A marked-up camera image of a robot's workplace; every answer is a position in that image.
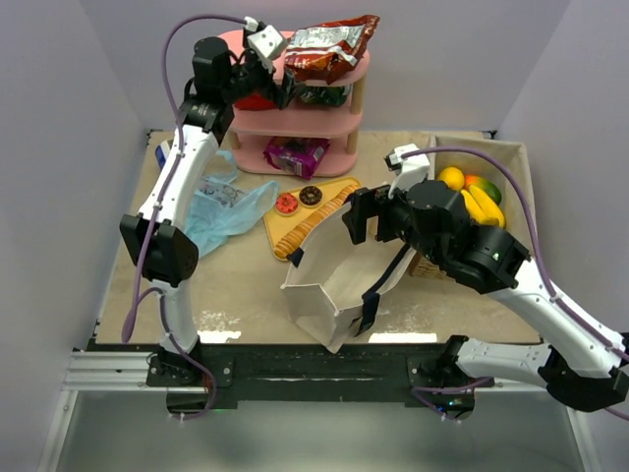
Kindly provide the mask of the light blue plastic bag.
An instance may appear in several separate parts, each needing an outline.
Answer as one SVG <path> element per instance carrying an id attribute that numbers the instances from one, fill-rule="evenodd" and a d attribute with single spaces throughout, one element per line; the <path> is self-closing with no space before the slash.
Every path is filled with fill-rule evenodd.
<path id="1" fill-rule="evenodd" d="M 209 164 L 212 172 L 200 177 L 184 230 L 201 259 L 230 237 L 250 231 L 279 195 L 279 185 L 273 180 L 250 190 L 237 187 L 239 169 L 231 150 L 219 150 Z"/>

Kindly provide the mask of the beige canvas tote bag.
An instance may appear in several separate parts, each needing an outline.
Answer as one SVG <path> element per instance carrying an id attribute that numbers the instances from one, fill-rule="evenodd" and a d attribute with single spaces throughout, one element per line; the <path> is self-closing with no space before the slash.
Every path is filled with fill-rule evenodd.
<path id="1" fill-rule="evenodd" d="M 416 254 L 400 240 L 370 236 L 353 244 L 342 220 L 350 208 L 344 204 L 311 231 L 281 286 L 290 321 L 333 354 L 373 326 L 379 302 Z"/>

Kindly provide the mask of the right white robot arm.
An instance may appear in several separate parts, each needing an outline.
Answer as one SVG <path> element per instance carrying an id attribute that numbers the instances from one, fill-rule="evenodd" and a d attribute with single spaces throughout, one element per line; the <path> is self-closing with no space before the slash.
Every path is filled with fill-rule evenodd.
<path id="1" fill-rule="evenodd" d="M 429 375 L 441 390 L 453 380 L 506 379 L 544 388 L 583 412 L 609 409 L 628 396 L 628 336 L 606 328 L 543 279 L 539 261 L 506 230 L 474 221 L 461 194 L 427 180 L 407 191 L 384 185 L 351 194 L 342 216 L 353 244 L 400 239 L 457 283 L 507 307 L 542 338 L 538 344 L 487 343 L 451 336 Z"/>

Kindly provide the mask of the red snack packet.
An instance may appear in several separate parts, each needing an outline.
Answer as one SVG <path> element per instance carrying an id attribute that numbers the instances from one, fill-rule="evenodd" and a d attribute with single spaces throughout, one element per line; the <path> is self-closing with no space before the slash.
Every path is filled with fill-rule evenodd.
<path id="1" fill-rule="evenodd" d="M 234 103 L 234 107 L 245 111 L 265 111 L 276 109 L 275 103 L 255 92 Z"/>

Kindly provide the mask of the purple snack packet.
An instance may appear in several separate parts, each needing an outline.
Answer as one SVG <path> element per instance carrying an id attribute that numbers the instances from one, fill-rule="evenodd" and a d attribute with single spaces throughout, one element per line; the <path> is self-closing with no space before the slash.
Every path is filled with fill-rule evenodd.
<path id="1" fill-rule="evenodd" d="M 310 180 L 329 148 L 329 139 L 274 137 L 266 145 L 263 157 L 277 170 Z"/>

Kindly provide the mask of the red-brown chip bag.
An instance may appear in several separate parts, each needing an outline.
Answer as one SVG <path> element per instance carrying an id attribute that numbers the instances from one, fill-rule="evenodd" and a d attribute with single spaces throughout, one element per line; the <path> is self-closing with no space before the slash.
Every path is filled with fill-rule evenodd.
<path id="1" fill-rule="evenodd" d="M 379 22 L 377 15 L 362 15 L 297 29 L 288 39 L 284 67 L 298 81 L 330 85 L 356 69 Z"/>

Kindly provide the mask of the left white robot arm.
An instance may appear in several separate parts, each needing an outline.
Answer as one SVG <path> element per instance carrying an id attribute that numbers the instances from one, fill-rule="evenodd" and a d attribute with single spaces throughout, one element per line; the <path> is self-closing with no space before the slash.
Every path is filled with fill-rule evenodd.
<path id="1" fill-rule="evenodd" d="M 130 312 L 121 337 L 129 341 L 141 300 L 141 284 L 159 297 L 164 338 L 161 346 L 190 354 L 199 343 L 190 284 L 200 258 L 198 246 L 184 232 L 193 195 L 208 160 L 220 148 L 234 119 L 235 102 L 257 92 L 282 109 L 296 93 L 292 73 L 275 82 L 274 62 L 286 38 L 266 29 L 244 39 L 236 54 L 217 36 L 194 46 L 193 76 L 175 108 L 173 146 L 153 189 L 135 214 L 120 221 L 123 241 L 135 267 Z"/>

